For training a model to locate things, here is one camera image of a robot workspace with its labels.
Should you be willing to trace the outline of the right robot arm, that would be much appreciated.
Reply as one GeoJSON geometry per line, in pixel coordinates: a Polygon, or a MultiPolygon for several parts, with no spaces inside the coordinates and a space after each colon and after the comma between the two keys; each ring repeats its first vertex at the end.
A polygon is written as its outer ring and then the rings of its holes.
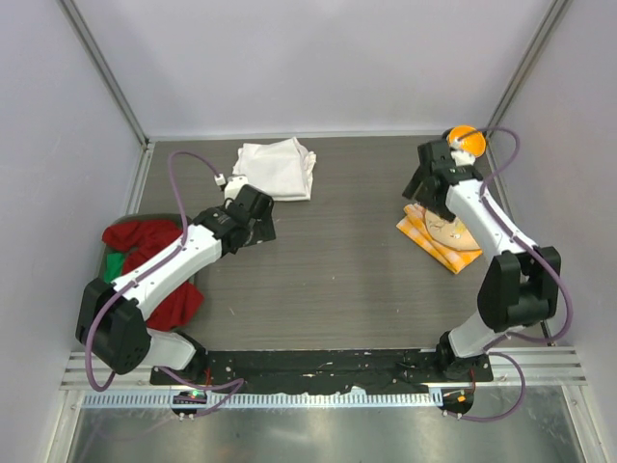
{"type": "Polygon", "coordinates": [[[482,365],[486,351],[504,337],[554,317],[561,257],[516,227],[479,171],[457,163],[445,139],[426,142],[417,153],[418,167],[404,197],[447,222],[461,220],[489,263],[475,312],[442,334],[436,346],[437,373],[455,381],[482,365]]]}

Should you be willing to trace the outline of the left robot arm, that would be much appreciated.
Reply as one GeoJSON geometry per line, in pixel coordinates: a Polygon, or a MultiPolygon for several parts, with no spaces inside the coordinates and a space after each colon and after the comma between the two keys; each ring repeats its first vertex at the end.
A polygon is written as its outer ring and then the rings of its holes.
{"type": "Polygon", "coordinates": [[[182,235],[137,269],[83,292],[75,337],[117,375],[138,367],[170,368],[183,384],[205,372],[203,347],[176,332],[149,328],[155,309],[204,267],[246,246],[275,239],[274,200],[245,184],[187,225],[182,235]]]}

